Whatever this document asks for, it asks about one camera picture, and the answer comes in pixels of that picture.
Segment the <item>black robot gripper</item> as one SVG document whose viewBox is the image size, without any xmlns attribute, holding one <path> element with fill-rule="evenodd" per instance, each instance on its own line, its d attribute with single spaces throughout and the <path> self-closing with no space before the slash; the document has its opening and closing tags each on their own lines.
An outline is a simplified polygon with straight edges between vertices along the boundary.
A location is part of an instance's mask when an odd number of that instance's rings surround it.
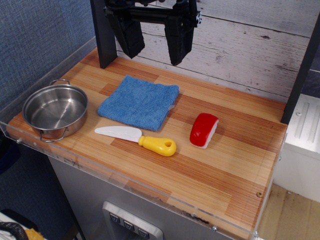
<svg viewBox="0 0 320 240">
<path fill-rule="evenodd" d="M 122 51 L 134 58 L 145 47 L 141 24 L 163 24 L 170 62 L 177 66 L 192 50 L 194 27 L 202 22 L 195 0 L 177 0 L 172 8 L 149 7 L 152 0 L 106 0 L 104 12 Z"/>
</svg>

